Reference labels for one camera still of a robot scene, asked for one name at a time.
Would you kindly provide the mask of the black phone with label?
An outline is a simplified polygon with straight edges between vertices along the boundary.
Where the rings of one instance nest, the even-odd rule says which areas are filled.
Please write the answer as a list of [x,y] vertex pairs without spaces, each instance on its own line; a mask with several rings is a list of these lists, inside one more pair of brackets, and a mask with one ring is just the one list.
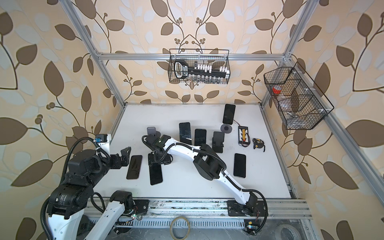
[[189,122],[179,123],[180,142],[192,145],[191,125]]

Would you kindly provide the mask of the purple edged black phone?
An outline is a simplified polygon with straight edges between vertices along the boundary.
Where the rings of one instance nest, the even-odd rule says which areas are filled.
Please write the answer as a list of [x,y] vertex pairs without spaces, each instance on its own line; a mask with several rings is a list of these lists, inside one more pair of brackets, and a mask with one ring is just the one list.
[[234,157],[234,176],[245,179],[246,166],[246,155],[236,153]]

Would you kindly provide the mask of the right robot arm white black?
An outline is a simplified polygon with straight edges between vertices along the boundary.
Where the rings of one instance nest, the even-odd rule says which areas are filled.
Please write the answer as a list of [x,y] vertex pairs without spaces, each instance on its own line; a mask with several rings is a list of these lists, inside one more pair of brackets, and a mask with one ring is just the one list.
[[256,216],[265,213],[268,215],[268,204],[264,195],[257,190],[245,189],[227,171],[225,162],[214,150],[203,144],[192,146],[175,140],[168,135],[156,137],[144,135],[142,142],[152,152],[149,154],[150,165],[172,162],[173,156],[179,156],[193,162],[198,173],[208,181],[219,182],[229,191],[238,204],[237,212],[242,215]]

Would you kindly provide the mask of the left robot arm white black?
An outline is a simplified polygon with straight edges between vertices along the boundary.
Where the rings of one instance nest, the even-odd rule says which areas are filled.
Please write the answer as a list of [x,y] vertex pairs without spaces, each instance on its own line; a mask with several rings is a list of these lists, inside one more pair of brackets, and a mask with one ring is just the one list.
[[[88,202],[93,202],[94,187],[109,170],[129,164],[131,147],[111,155],[107,150],[109,135],[95,139],[82,137],[74,142],[64,163],[59,186],[45,200],[40,212],[42,228],[48,240],[74,240]],[[86,238],[104,240],[123,215],[136,214],[132,193],[116,191],[99,208],[102,216]]]

